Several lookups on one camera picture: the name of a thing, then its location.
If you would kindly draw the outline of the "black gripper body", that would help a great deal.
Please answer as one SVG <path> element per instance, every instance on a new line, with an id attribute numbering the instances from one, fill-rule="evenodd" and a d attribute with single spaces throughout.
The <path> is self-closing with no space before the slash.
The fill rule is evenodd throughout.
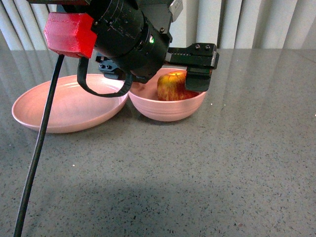
<path id="1" fill-rule="evenodd" d="M 147 83 L 164 64 L 172 42 L 170 25 L 182 10 L 180 0 L 93 0 L 95 49 L 120 57 L 118 66 L 126 75 Z"/>

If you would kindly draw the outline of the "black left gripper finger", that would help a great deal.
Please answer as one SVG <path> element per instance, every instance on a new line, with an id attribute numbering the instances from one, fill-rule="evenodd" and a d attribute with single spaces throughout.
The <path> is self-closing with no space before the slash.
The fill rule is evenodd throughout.
<path id="1" fill-rule="evenodd" d="M 120 57 L 106 57 L 103 54 L 97 54 L 95 61 L 99 64 L 98 70 L 104 77 L 116 80 L 126 80 L 126 72 L 119 67 Z"/>
<path id="2" fill-rule="evenodd" d="M 186 48 L 170 47 L 166 63 L 186 67 L 185 88 L 205 92 L 209 89 L 212 71 L 217 68 L 219 53 L 213 43 L 193 43 Z"/>

